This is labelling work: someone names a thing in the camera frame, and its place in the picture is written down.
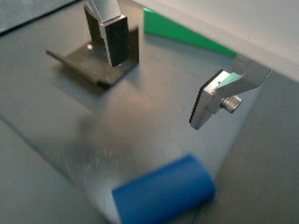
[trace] silver metal bracket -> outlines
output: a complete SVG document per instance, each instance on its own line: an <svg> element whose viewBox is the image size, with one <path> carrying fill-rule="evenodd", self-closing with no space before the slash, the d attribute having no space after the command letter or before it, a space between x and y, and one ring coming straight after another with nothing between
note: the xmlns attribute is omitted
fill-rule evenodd
<svg viewBox="0 0 299 224"><path fill-rule="evenodd" d="M89 10L89 7L84 6L84 11L88 20L91 41L67 56L61 56L52 51L47 51L47 53L93 84L101 87L111 87L139 62L137 27L135 27L128 33L131 49L128 59L119 66L111 67L108 63L108 51L105 48L107 42L109 43L109 38L107 38L107 42L101 38L103 33L99 31L100 22ZM115 34L109 33L113 21L113 19L109 20L107 24L107 35L112 35L112 39L119 36L116 35L116 37L113 37ZM112 48L109 48L109 56L116 59L116 54L117 45L112 45Z"/></svg>
<svg viewBox="0 0 299 224"><path fill-rule="evenodd" d="M120 65L129 56L127 17L120 14L117 0L88 0L91 13L99 22L108 64Z"/></svg>
<svg viewBox="0 0 299 224"><path fill-rule="evenodd" d="M219 70L200 88L190 120L196 130L220 109L226 109L230 113L235 112L242 103L238 94L258 88L272 71L251 59L238 55L232 72Z"/></svg>

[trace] metal plate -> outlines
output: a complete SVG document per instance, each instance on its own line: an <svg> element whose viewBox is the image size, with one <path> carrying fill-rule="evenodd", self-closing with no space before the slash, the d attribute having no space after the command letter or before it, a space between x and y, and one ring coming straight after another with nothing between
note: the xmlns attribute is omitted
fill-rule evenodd
<svg viewBox="0 0 299 224"><path fill-rule="evenodd" d="M299 81L298 0L135 2Z"/></svg>

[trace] green panel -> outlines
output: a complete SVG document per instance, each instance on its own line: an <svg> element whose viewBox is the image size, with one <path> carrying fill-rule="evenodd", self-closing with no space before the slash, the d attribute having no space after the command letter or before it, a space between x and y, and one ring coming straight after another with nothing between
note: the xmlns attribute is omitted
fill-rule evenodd
<svg viewBox="0 0 299 224"><path fill-rule="evenodd" d="M228 48L204 38L200 34L188 30L148 9L144 9L144 31L191 45L206 47L220 53L236 55Z"/></svg>

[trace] blue block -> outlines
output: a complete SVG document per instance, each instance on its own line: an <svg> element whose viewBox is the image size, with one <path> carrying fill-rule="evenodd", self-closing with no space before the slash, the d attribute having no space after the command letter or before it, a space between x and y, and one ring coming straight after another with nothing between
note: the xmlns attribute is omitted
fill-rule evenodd
<svg viewBox="0 0 299 224"><path fill-rule="evenodd" d="M216 188L200 161L188 155L112 191L123 224L166 223L198 206Z"/></svg>

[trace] gray table surface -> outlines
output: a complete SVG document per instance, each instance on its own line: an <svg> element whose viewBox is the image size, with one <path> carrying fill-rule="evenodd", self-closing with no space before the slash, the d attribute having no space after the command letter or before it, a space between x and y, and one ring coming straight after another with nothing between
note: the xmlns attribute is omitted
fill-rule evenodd
<svg viewBox="0 0 299 224"><path fill-rule="evenodd" d="M0 35L75 0L0 0Z"/></svg>
<svg viewBox="0 0 299 224"><path fill-rule="evenodd" d="M141 8L120 1L143 30ZM104 92L44 51L68 54L89 40L81 3L0 38L0 115L113 222L111 189L188 152L216 175L258 90L200 131L188 124L199 88L232 58L140 32L140 65ZM194 214L178 222L191 223Z"/></svg>
<svg viewBox="0 0 299 224"><path fill-rule="evenodd" d="M17 133L0 120L0 223L108 223Z"/></svg>

